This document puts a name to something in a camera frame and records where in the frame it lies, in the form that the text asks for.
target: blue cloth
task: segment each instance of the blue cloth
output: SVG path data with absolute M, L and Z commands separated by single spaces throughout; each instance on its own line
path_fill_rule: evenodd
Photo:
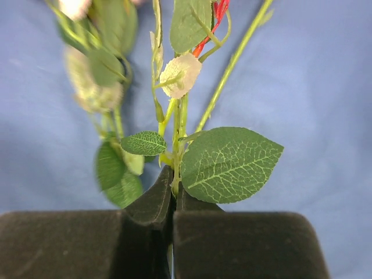
M 0 10 L 0 212 L 107 209 L 93 159 L 99 144 L 73 101 L 54 15 L 42 0 L 2 0 Z M 171 1 L 163 1 L 164 33 Z M 204 64 L 190 95 L 193 132 L 261 1 L 231 1 L 232 34 Z M 233 71 L 206 128 L 243 126 L 285 146 L 273 175 L 226 210 L 290 210 L 314 225 L 335 279 L 372 274 L 372 2 L 275 1 Z M 135 84 L 126 134 L 156 130 L 150 92 L 151 4 L 139 10 L 130 56 Z M 224 24 L 217 32 L 223 36 Z M 164 36 L 165 61 L 173 53 Z M 160 90 L 163 106 L 167 97 Z M 167 130 L 170 139 L 171 129 Z M 144 184 L 156 179 L 156 163 Z

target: blurry leaf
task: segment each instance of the blurry leaf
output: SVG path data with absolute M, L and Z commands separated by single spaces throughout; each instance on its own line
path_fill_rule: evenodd
M 137 35 L 137 10 L 133 3 L 125 6 L 123 0 L 105 0 L 102 13 L 97 15 L 103 45 L 115 56 L 128 54 Z
M 145 167 L 145 157 L 142 155 L 131 154 L 123 150 L 124 162 L 131 171 L 136 176 L 140 176 L 144 172 Z
M 93 49 L 88 53 L 90 72 L 99 86 L 111 87 L 119 80 L 119 74 L 124 73 L 120 61 L 107 50 Z
M 107 190 L 120 182 L 126 166 L 109 141 L 104 141 L 99 147 L 95 169 L 101 190 Z
M 114 187 L 104 191 L 108 200 L 120 208 L 126 208 L 142 193 L 142 182 L 135 174 L 126 171 L 121 178 L 121 181 Z

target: artificial plant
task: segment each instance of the artificial plant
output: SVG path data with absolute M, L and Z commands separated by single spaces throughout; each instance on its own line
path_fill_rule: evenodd
M 243 127 L 203 127 L 254 31 L 273 14 L 273 0 L 264 0 L 237 51 L 231 57 L 196 131 L 186 135 L 188 96 L 203 62 L 228 40 L 230 0 L 174 0 L 170 30 L 162 27 L 160 0 L 153 0 L 155 30 L 150 31 L 151 92 L 157 131 L 124 135 L 120 108 L 133 71 L 126 56 L 137 33 L 137 10 L 130 0 L 46 0 L 57 15 L 65 43 L 65 61 L 74 98 L 87 111 L 102 140 L 95 172 L 101 190 L 121 208 L 143 192 L 139 176 L 144 164 L 158 156 L 159 166 L 174 170 L 172 193 L 179 183 L 193 197 L 211 203 L 231 203 L 256 193 L 269 179 L 283 146 Z M 223 19 L 228 31 L 220 40 L 214 32 Z M 163 37 L 169 36 L 174 59 L 165 67 Z M 205 51 L 205 45 L 211 45 Z M 157 99 L 163 91 L 170 102 L 164 110 Z M 173 115 L 173 140 L 164 132 Z

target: pink flower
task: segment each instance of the pink flower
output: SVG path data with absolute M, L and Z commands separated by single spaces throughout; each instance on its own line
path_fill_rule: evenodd
M 92 0 L 59 0 L 59 9 L 70 19 L 80 20 L 87 15 L 91 4 Z

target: leaf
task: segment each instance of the leaf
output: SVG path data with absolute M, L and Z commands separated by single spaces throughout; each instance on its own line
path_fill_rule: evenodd
M 121 147 L 132 154 L 155 156 L 167 149 L 167 143 L 154 131 L 143 131 L 121 139 Z
M 90 72 L 99 86 L 111 87 L 119 80 L 124 69 L 114 54 L 104 48 L 93 49 L 88 53 Z
M 283 150 L 246 128 L 211 129 L 196 138 L 183 156 L 183 186 L 205 202 L 242 201 L 264 186 Z
M 67 16 L 65 16 L 66 20 L 69 22 L 69 27 L 72 26 L 73 21 L 70 20 Z M 76 41 L 73 37 L 69 36 L 65 29 L 63 29 L 62 25 L 58 20 L 56 20 L 57 30 L 59 36 L 61 37 L 62 41 L 70 45 L 73 48 L 78 49 L 82 53 L 86 53 L 86 50 L 83 45 L 81 45 L 78 41 Z
M 98 15 L 103 45 L 115 56 L 128 54 L 137 35 L 138 17 L 133 3 L 123 0 L 105 0 Z
M 131 171 L 136 176 L 140 176 L 144 172 L 145 167 L 145 156 L 131 154 L 123 150 L 124 162 Z
M 207 36 L 193 16 L 192 8 L 205 26 L 209 27 L 212 22 L 210 0 L 174 0 L 170 43 L 176 53 L 189 51 Z
M 121 181 L 114 187 L 105 190 L 104 193 L 113 204 L 120 208 L 126 208 L 142 195 L 142 182 L 138 176 L 126 171 Z
M 126 166 L 109 141 L 98 149 L 95 161 L 96 177 L 101 190 L 107 190 L 120 182 Z
M 165 94 L 175 99 L 182 98 L 194 86 L 201 70 L 201 62 L 191 53 L 172 59 L 160 74 L 160 83 L 177 81 L 162 87 Z

